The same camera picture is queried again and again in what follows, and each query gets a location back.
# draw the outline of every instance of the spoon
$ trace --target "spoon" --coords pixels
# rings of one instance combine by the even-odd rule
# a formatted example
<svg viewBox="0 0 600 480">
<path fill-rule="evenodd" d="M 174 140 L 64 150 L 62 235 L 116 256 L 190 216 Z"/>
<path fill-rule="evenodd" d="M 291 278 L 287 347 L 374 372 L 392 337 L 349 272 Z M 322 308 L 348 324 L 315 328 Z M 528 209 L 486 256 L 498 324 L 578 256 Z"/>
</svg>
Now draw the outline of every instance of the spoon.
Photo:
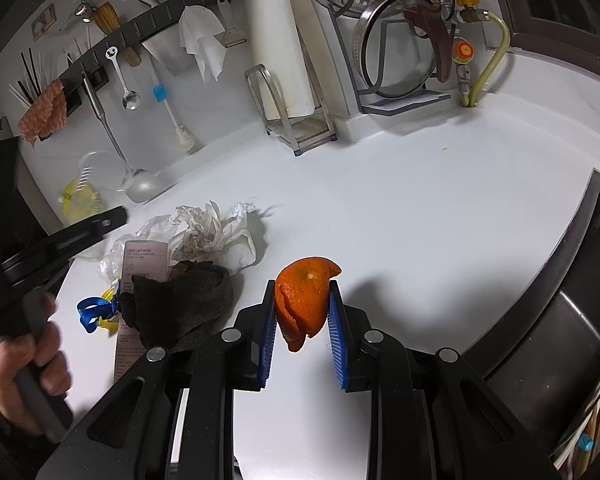
<svg viewBox="0 0 600 480">
<path fill-rule="evenodd" d="M 151 200 L 164 189 L 164 185 L 153 173 L 147 170 L 135 170 L 129 166 L 125 155 L 122 153 L 118 142 L 113 136 L 111 128 L 109 127 L 109 123 L 107 123 L 107 117 L 105 115 L 104 108 L 102 107 L 102 103 L 93 89 L 91 81 L 84 72 L 82 72 L 82 81 L 84 82 L 84 87 L 87 91 L 87 97 L 91 103 L 91 108 L 93 108 L 93 113 L 95 113 L 96 117 L 107 131 L 107 135 L 109 136 L 113 147 L 118 152 L 118 156 L 122 160 L 122 163 L 125 167 L 123 189 L 125 190 L 126 195 L 132 202 L 137 204 Z"/>
<path fill-rule="evenodd" d="M 129 90 L 129 88 L 126 87 L 125 78 L 122 77 L 120 65 L 118 64 L 118 48 L 116 46 L 110 46 L 107 49 L 106 56 L 107 59 L 110 59 L 113 62 L 113 66 L 116 68 L 116 72 L 118 72 L 118 77 L 122 83 L 122 88 L 125 91 L 125 94 L 122 96 L 123 107 L 127 110 L 135 110 L 140 106 L 140 94 L 133 90 Z"/>
</svg>

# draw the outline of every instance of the yellow gas hose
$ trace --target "yellow gas hose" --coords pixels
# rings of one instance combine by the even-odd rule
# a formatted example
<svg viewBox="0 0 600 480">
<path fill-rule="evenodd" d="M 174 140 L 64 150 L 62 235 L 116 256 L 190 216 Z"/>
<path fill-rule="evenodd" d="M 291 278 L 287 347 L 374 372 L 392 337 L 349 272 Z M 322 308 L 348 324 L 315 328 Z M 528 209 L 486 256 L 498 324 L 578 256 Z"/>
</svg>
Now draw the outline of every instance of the yellow gas hose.
<svg viewBox="0 0 600 480">
<path fill-rule="evenodd" d="M 496 52 L 491 57 L 490 62 L 484 67 L 478 81 L 475 82 L 474 86 L 471 88 L 471 92 L 469 92 L 469 97 L 462 97 L 462 106 L 467 106 L 469 108 L 473 108 L 475 106 L 475 102 L 478 99 L 478 92 L 482 89 L 482 86 L 486 83 L 487 79 L 491 76 L 498 63 L 502 60 L 507 49 L 509 48 L 509 44 L 511 43 L 511 33 L 509 32 L 509 27 L 504 22 L 504 20 L 489 11 L 489 18 L 492 22 L 496 22 L 498 26 L 502 30 L 502 40 L 500 41 L 500 46 L 496 50 Z"/>
</svg>

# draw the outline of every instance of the white cloth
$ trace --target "white cloth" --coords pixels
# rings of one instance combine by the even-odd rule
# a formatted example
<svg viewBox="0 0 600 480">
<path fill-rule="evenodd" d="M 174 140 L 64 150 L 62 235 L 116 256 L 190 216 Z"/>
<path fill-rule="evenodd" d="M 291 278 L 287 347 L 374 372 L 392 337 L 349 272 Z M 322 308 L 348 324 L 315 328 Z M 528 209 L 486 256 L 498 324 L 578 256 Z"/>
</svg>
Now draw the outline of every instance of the white cloth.
<svg viewBox="0 0 600 480">
<path fill-rule="evenodd" d="M 213 75 L 217 81 L 224 66 L 226 48 L 216 38 L 224 26 L 212 10 L 202 6 L 185 7 L 180 17 L 180 46 L 196 56 L 196 62 L 206 83 Z"/>
</svg>

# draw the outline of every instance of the brown pot handle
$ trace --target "brown pot handle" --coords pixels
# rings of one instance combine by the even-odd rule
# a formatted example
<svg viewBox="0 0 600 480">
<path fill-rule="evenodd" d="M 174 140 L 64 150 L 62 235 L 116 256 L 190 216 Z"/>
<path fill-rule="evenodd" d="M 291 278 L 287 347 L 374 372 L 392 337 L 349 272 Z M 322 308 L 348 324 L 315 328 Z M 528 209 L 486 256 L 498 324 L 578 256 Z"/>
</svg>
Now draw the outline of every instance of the brown pot handle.
<svg viewBox="0 0 600 480">
<path fill-rule="evenodd" d="M 451 76 L 453 41 L 442 19 L 442 6 L 439 3 L 417 4 L 415 7 L 403 9 L 403 13 L 407 20 L 415 27 L 424 30 L 429 36 L 436 56 L 436 76 L 441 83 L 446 82 Z"/>
</svg>

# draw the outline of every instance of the window frame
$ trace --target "window frame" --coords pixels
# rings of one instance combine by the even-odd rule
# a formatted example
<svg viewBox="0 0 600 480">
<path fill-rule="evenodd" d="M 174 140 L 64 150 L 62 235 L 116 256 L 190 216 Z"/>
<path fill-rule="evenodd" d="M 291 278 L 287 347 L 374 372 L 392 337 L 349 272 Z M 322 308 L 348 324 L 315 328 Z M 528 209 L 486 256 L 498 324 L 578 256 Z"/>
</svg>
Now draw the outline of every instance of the window frame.
<svg viewBox="0 0 600 480">
<path fill-rule="evenodd" d="M 600 38 L 531 15 L 527 0 L 498 0 L 511 46 L 574 64 L 600 76 Z"/>
</svg>

